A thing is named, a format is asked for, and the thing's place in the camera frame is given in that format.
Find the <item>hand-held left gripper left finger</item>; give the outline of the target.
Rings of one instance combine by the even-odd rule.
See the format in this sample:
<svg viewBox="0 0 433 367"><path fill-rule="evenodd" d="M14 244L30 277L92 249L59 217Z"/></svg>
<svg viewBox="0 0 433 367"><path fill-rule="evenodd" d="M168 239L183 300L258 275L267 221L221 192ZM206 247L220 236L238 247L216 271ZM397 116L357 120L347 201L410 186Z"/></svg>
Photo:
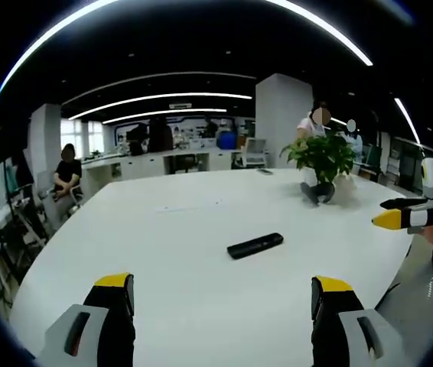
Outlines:
<svg viewBox="0 0 433 367"><path fill-rule="evenodd" d="M47 329L36 366L132 366L135 342L133 275L100 278L82 304Z"/></svg>

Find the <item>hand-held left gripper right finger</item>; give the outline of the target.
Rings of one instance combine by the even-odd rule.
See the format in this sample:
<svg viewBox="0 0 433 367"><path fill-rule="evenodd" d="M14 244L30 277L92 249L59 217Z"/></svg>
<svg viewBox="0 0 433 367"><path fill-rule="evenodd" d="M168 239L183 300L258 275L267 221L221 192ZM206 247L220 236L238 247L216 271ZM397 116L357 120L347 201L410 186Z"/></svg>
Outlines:
<svg viewBox="0 0 433 367"><path fill-rule="evenodd" d="M407 366L402 337L345 281L311 279L314 366Z"/></svg>

